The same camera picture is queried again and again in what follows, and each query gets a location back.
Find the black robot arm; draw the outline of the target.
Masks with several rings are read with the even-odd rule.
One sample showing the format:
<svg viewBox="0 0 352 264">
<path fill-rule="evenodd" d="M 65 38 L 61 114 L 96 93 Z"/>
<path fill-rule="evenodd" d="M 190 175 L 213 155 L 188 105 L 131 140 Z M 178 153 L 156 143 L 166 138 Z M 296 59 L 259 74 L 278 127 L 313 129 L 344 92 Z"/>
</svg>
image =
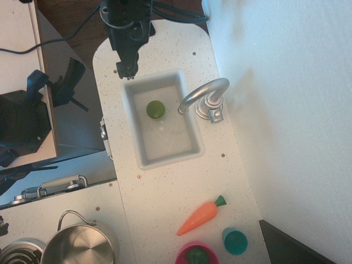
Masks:
<svg viewBox="0 0 352 264">
<path fill-rule="evenodd" d="M 102 1 L 100 16 L 112 50 L 118 53 L 116 63 L 121 79 L 132 79 L 138 72 L 139 49 L 148 43 L 156 30 L 151 23 L 152 1 Z"/>
</svg>

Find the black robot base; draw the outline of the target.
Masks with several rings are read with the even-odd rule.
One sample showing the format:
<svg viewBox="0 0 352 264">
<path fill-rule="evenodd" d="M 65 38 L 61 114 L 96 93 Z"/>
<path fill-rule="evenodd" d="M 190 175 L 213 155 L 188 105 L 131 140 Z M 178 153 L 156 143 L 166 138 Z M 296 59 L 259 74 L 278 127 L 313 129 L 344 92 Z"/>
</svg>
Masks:
<svg viewBox="0 0 352 264">
<path fill-rule="evenodd" d="M 65 76 L 52 83 L 49 76 L 34 70 L 27 77 L 26 90 L 1 95 L 1 167 L 6 168 L 18 157 L 35 153 L 51 130 L 46 104 L 39 93 L 45 85 L 52 89 L 53 106 L 74 103 L 89 109 L 73 98 L 74 88 L 85 73 L 85 66 L 70 58 Z"/>
</svg>

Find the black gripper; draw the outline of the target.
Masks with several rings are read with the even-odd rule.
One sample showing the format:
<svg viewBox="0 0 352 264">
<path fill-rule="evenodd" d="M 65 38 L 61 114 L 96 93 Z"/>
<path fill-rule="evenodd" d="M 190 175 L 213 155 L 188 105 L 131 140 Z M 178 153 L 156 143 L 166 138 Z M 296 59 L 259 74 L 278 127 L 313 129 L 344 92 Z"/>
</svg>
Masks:
<svg viewBox="0 0 352 264">
<path fill-rule="evenodd" d="M 139 49 L 148 43 L 149 37 L 155 34 L 150 21 L 131 22 L 126 26 L 111 27 L 104 25 L 113 51 L 117 51 L 120 62 L 116 63 L 120 79 L 134 78 L 137 73 Z"/>
</svg>

